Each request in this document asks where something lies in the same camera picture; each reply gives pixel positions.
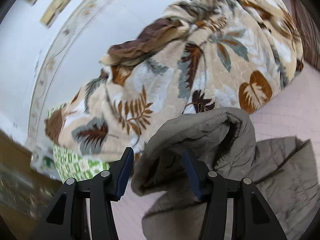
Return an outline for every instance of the wall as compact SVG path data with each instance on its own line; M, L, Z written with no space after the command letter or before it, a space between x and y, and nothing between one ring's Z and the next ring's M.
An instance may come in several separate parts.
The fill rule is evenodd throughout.
M71 0L50 28L39 20L52 0L16 0L0 24L0 129L24 144L34 84L58 31L82 0Z

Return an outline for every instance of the blanket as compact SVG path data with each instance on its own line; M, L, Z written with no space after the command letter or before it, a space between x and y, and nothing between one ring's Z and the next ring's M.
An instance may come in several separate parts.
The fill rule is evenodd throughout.
M256 142L249 115L226 107L169 120L145 147L131 188L138 195L165 191L142 219L148 240L199 237L206 203L194 196L182 166L186 147L224 178L251 178L288 240L300 239L315 217L320 187L311 141L285 137ZM232 206L227 208L225 239L231 239L231 232Z
M106 162L135 153L167 120L220 107L248 113L303 68L281 0L178 0L134 41L111 46L101 75L45 121L54 143Z

